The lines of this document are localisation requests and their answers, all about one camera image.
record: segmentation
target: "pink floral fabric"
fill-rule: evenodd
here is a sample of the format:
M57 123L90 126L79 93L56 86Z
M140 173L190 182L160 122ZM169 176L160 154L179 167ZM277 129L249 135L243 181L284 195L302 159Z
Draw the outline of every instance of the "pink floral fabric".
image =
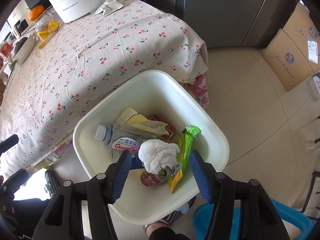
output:
M0 140L20 141L0 158L0 174L45 160L78 121L133 76L148 69L188 84L208 105L207 49L182 20L139 0L121 10L62 24L43 49L38 43L13 70L0 112Z

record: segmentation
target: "bottle cap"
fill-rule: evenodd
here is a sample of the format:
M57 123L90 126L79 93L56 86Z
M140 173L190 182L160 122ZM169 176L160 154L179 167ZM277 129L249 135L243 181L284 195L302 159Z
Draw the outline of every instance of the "bottle cap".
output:
M94 138L99 141L103 141L106 136L107 127L101 124L97 125L96 131L94 133Z

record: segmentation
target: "red can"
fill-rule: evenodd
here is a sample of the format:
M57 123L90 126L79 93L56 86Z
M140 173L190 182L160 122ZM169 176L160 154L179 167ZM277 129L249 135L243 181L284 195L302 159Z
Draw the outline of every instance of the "red can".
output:
M167 123L164 119L162 119L161 117L157 116L156 114L150 118L151 121L158 121L158 122L164 122L164 123ZM163 138L166 138L167 140L169 140L171 138L171 136L175 133L176 129L168 124L167 126L164 127L169 134L165 134L165 135L162 135Z
M170 177L170 169L167 167L162 169L158 175L144 171L141 176L141 182L143 185L149 187L154 185L159 185L167 182L167 179Z

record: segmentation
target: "orange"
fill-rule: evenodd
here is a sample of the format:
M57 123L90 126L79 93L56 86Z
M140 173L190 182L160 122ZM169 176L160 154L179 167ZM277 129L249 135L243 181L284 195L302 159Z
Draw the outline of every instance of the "orange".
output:
M44 7L42 5L38 5L33 7L33 9L29 12L28 20L33 22L36 20L44 11Z

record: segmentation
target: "yellow paper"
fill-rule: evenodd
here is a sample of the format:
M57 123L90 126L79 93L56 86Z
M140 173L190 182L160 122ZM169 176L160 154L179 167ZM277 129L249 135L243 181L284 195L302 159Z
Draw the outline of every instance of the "yellow paper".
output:
M132 109L132 108L127 108L122 114L121 116L119 116L118 120L116 121L117 123L121 123L124 124L126 123L131 116L137 114L137 111Z
M164 128L166 125L168 125L167 123L148 120L142 114L137 114L131 117L127 121L127 125L130 125L132 127L135 127L137 129L140 129L146 132L151 132L151 133L156 133L161 135L169 134L168 131Z
M142 114L137 114L132 108L127 108L116 121L117 123L130 125L139 130L151 132L159 135L169 134L165 126L165 122L151 121L145 118Z
M50 34L54 33L59 28L59 25L60 23L50 20L47 29L36 33L36 35L42 41L42 43L39 45L39 49L42 49L45 46Z

